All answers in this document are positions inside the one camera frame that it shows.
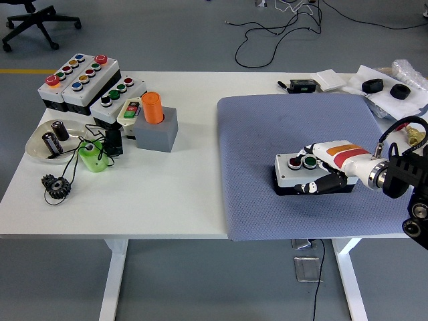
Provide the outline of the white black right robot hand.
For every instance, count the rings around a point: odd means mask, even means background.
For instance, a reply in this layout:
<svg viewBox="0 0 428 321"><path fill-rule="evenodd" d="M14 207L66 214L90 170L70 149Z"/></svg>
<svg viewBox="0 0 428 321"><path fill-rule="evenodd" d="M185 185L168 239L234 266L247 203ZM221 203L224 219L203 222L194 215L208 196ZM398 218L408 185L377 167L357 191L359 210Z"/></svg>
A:
<svg viewBox="0 0 428 321"><path fill-rule="evenodd" d="M332 193L347 186L350 177L357 177L365 186L369 186L370 173L377 165L369 151L347 140L305 146L296 158L301 159L307 154L314 156L318 165L328 174L309 183L297 184L294 189L303 194Z"/></svg>

